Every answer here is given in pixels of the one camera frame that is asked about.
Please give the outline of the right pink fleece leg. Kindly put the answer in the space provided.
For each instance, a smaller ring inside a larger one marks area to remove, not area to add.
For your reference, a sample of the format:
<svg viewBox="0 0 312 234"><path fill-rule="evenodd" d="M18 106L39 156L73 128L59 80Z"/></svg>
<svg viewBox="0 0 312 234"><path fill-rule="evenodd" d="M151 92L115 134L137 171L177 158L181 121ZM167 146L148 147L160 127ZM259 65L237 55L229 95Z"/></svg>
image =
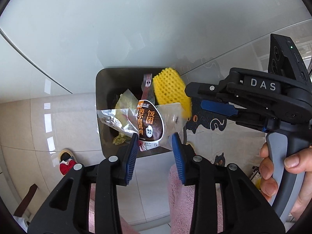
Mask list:
<svg viewBox="0 0 312 234"><path fill-rule="evenodd" d="M170 168L168 179L171 233L190 233L195 186L182 184L175 164Z"/></svg>

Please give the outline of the large black cat mat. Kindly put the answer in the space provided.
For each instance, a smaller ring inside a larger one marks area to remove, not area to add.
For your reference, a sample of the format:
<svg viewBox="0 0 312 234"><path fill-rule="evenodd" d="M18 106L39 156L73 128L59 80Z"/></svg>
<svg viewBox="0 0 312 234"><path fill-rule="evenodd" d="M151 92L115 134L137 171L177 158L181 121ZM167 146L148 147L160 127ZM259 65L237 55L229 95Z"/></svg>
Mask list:
<svg viewBox="0 0 312 234"><path fill-rule="evenodd" d="M212 163L214 165L218 165L218 166L225 166L226 164L226 160L225 160L225 156L224 153L217 153L213 158L212 158Z"/></svg>

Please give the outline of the small black cat mat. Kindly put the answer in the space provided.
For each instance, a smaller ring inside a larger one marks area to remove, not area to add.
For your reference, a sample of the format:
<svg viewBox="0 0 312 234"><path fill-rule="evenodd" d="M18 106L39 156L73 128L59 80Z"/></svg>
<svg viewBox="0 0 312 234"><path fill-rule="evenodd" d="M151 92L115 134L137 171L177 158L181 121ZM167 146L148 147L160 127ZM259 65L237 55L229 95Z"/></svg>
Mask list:
<svg viewBox="0 0 312 234"><path fill-rule="evenodd" d="M225 129L227 119L220 114L203 110L200 106L201 99L192 98L191 104L192 115L186 123L187 130L190 130L195 134L200 125L210 130L219 129L221 132Z"/></svg>

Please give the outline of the brown rice ball wrapper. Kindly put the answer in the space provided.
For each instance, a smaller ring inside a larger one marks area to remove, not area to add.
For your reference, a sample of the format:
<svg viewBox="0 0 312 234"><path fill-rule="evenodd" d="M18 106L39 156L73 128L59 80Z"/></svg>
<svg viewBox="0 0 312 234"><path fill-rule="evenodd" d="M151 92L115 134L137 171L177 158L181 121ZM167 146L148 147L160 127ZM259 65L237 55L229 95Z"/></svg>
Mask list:
<svg viewBox="0 0 312 234"><path fill-rule="evenodd" d="M98 110L100 121L119 132L113 139L114 145L120 145L136 134L142 152L157 147L172 150L170 138L174 133L181 134L187 119L183 117L180 103L158 104L153 88L154 76L144 75L141 99L126 90L114 109Z"/></svg>

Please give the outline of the yellow foam fruit net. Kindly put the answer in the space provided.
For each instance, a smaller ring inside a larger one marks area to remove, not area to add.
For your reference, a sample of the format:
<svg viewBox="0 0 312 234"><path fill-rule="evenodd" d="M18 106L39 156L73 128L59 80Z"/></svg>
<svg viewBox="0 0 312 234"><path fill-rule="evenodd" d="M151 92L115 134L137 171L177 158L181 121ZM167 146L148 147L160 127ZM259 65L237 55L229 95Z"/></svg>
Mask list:
<svg viewBox="0 0 312 234"><path fill-rule="evenodd" d="M153 77L153 88L160 105L180 103L184 119L191 117L191 98L185 93L186 85L173 68L165 68Z"/></svg>

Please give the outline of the left slipper with red bow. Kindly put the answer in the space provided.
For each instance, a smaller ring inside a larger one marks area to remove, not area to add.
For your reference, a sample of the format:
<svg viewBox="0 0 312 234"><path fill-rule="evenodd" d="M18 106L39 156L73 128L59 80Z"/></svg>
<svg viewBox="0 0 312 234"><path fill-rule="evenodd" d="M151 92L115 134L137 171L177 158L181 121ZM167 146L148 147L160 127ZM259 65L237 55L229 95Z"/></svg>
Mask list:
<svg viewBox="0 0 312 234"><path fill-rule="evenodd" d="M59 171L65 176L76 164L75 155L69 148L64 148L59 154Z"/></svg>

